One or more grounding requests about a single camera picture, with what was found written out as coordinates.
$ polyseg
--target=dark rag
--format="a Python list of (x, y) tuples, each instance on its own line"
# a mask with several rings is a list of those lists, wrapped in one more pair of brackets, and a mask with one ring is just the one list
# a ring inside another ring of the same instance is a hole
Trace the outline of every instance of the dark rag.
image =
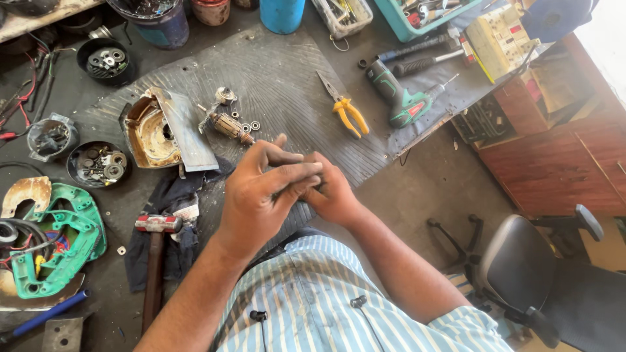
[[(188, 207), (197, 202), (196, 192), (204, 182), (210, 182), (233, 172), (233, 165), (225, 158), (216, 156), (219, 168), (217, 170), (187, 172), (186, 178), (178, 177), (177, 168), (163, 177), (156, 185), (148, 203), (143, 207), (142, 214), (171, 214), (176, 210)], [(178, 233), (180, 242), (165, 236), (163, 253), (163, 278), (166, 280), (182, 280), (191, 268), (197, 257), (198, 234), (195, 222), (186, 223)], [(124, 265), (126, 278), (131, 292), (141, 291), (146, 286), (146, 272), (148, 269), (148, 249), (150, 248), (150, 234), (140, 232), (133, 226), (133, 234), (126, 247)]]

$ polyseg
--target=green cordless drill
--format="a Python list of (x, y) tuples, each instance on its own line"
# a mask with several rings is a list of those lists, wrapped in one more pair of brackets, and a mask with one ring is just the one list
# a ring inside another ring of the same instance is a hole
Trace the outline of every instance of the green cordless drill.
[(389, 124), (395, 128), (404, 128), (417, 121), (432, 107), (437, 97), (446, 90), (446, 85), (459, 74), (442, 85), (434, 85), (425, 92), (409, 94), (402, 88), (396, 77), (385, 67), (381, 60), (376, 60), (367, 68), (367, 77), (378, 89), (382, 97), (391, 105)]

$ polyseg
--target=tool tray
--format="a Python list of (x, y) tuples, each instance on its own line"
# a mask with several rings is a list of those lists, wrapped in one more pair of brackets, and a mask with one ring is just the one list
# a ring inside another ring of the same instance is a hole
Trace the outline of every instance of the tool tray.
[(439, 27), (440, 25), (448, 22), (449, 20), (459, 16), (465, 11), (473, 8), (478, 5), (481, 0), (469, 0), (467, 4), (463, 5), (462, 8), (454, 10), (453, 12), (443, 16), (442, 18), (436, 19), (434, 21), (429, 22), (427, 25), (415, 29), (409, 23), (409, 20), (404, 15), (402, 9), (400, 8), (401, 2), (396, 0), (374, 0), (378, 5), (378, 8), (381, 9), (382, 14), (387, 19), (387, 22), (391, 26), (391, 29), (396, 33), (398, 39), (401, 42), (406, 43), (412, 39), (415, 39), (419, 36), (423, 36), (424, 34), (432, 31), (433, 29)]

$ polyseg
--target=black chair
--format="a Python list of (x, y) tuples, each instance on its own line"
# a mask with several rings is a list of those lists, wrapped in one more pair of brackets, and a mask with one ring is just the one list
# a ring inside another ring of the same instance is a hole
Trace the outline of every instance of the black chair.
[(505, 317), (528, 326), (554, 348), (563, 341), (581, 351), (626, 350), (626, 275), (604, 270), (583, 261), (555, 257), (549, 243), (535, 226), (551, 227), (554, 233), (586, 229), (596, 240), (602, 227), (582, 205), (573, 217), (527, 220), (507, 217), (482, 256), (474, 253), (483, 222), (470, 221), (477, 230), (468, 251), (434, 219), (437, 227), (459, 252), (456, 267), (463, 267), (477, 292), (505, 310)]

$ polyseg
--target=pliers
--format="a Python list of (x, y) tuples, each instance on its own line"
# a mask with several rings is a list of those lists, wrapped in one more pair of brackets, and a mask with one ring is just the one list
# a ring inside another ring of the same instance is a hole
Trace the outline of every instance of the pliers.
[(322, 80), (322, 83), (324, 84), (324, 87), (326, 87), (328, 93), (332, 96), (332, 99), (335, 101), (332, 112), (339, 113), (341, 121), (348, 128), (350, 135), (356, 140), (361, 139), (361, 134), (354, 128), (354, 126), (352, 126), (352, 124), (348, 120), (348, 117), (346, 116), (346, 110), (355, 119), (356, 123), (361, 129), (361, 132), (364, 135), (367, 135), (369, 133), (369, 127), (367, 126), (367, 123), (365, 122), (365, 119), (363, 118), (363, 115), (361, 115), (359, 110), (357, 110), (352, 104), (350, 104), (351, 99), (347, 99), (339, 95), (335, 87), (333, 87), (332, 84), (328, 82), (328, 80), (326, 80), (319, 71), (317, 71), (317, 75)]

